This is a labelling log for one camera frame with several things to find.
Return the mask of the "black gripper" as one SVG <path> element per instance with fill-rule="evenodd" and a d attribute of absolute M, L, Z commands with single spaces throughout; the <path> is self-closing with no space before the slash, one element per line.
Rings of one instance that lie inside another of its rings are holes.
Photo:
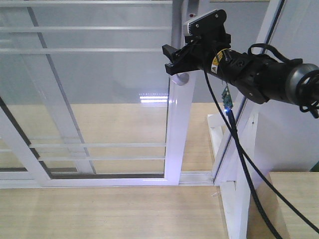
<path fill-rule="evenodd" d="M 231 35 L 229 33 L 209 33 L 201 36 L 185 37 L 186 45 L 176 49 L 168 44 L 162 46 L 163 54 L 169 60 L 178 60 L 165 64 L 169 75 L 195 70 L 205 70 L 211 73 L 211 64 L 219 51 L 230 48 Z"/>

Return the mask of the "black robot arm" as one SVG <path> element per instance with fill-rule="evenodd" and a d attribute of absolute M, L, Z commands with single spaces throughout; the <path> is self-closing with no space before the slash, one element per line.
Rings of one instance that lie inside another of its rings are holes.
<path fill-rule="evenodd" d="M 204 70 L 236 87 L 249 100 L 263 104 L 269 100 L 299 106 L 302 112 L 319 108 L 319 68 L 302 59 L 287 59 L 275 47 L 257 43 L 252 47 L 269 50 L 274 56 L 239 53 L 230 49 L 230 35 L 213 33 L 187 37 L 182 49 L 162 46 L 170 60 L 169 75 Z"/>

